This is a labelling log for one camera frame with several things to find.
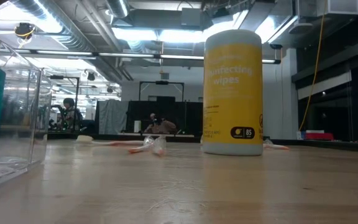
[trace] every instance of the disinfecting wipes container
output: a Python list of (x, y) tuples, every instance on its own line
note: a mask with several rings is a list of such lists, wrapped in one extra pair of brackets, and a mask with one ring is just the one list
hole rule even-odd
[(204, 152), (259, 156), (263, 151), (262, 44), (248, 30), (206, 40)]

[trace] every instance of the yellow label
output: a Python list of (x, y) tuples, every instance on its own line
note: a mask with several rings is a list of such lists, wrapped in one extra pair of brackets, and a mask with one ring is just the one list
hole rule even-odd
[(262, 144), (262, 49), (216, 47), (204, 57), (203, 141)]

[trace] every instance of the wooden tabletop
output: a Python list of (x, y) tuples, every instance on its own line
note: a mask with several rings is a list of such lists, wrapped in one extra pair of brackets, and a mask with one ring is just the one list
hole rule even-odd
[(259, 157), (49, 141), (45, 165), (0, 186), (0, 223), (358, 223), (358, 152)]

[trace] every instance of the gray curtain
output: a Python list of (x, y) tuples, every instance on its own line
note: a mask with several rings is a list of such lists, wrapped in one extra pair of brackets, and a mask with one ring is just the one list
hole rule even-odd
[(126, 128), (128, 101), (99, 102), (99, 134), (118, 134)]

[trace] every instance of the red object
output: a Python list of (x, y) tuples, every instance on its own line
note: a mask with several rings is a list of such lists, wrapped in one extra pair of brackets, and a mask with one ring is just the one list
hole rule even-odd
[(334, 140), (334, 135), (331, 133), (306, 133), (305, 139), (307, 140)]

